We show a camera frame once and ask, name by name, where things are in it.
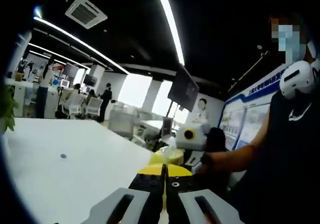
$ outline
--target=monitor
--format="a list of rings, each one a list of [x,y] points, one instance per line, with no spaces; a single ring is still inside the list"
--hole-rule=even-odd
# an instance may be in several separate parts
[[[92,75],[86,74],[84,77],[83,83],[90,86],[90,87],[95,87],[95,85],[97,83],[97,78]]]
[[[199,93],[199,87],[181,64],[175,74],[168,98],[182,108],[192,112]]]
[[[60,87],[68,88],[69,84],[70,84],[70,81],[62,79],[60,83]]]
[[[64,66],[64,69],[63,69],[63,75],[66,75],[70,78],[75,78],[76,75],[77,75],[77,72],[78,72],[79,68],[72,65],[72,64],[69,64],[67,63],[65,66]]]

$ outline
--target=poster board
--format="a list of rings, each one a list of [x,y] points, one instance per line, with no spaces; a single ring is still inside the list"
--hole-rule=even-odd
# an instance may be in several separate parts
[[[249,144],[256,136],[287,66],[279,66],[225,102],[218,126],[224,131],[229,151]]]

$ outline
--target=ceiling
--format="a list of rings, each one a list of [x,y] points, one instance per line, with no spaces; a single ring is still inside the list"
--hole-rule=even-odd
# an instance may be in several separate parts
[[[157,80],[174,79],[179,62],[160,0],[89,0],[108,17],[90,29],[65,15],[73,1],[47,2],[41,6],[42,18],[78,37],[131,73],[150,75]],[[229,91],[259,60],[261,53],[271,49],[269,14],[253,1],[169,0],[185,67],[197,77],[200,92],[225,100],[280,63],[271,61],[267,55]],[[31,43],[79,63],[92,63],[88,56],[94,57],[114,72],[123,73],[59,31],[38,21],[34,21],[34,28]],[[32,46],[29,49],[42,53]]]

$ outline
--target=white tabletop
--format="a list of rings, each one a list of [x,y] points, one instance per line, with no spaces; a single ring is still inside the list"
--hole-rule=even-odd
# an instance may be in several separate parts
[[[162,128],[163,121],[162,120],[142,120],[141,124],[146,128],[158,133]],[[175,125],[172,129],[177,131],[179,129],[179,126]]]
[[[38,83],[30,82],[30,81],[23,81],[23,80],[22,81],[17,81],[17,80],[14,80],[12,78],[6,78],[4,80],[4,83],[6,85],[13,85],[13,86],[24,87],[24,88],[35,88],[35,89],[38,89],[38,87],[39,87]],[[48,91],[52,92],[52,93],[58,92],[56,86],[49,86],[48,87]]]
[[[41,224],[83,222],[93,205],[127,188],[151,156],[93,120],[16,118],[15,123],[15,131],[5,134],[9,173]]]

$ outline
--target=air conditioner vent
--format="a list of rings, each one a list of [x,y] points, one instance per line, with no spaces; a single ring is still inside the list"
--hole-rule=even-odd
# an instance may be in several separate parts
[[[65,15],[86,29],[90,29],[108,18],[88,0],[75,0]]]

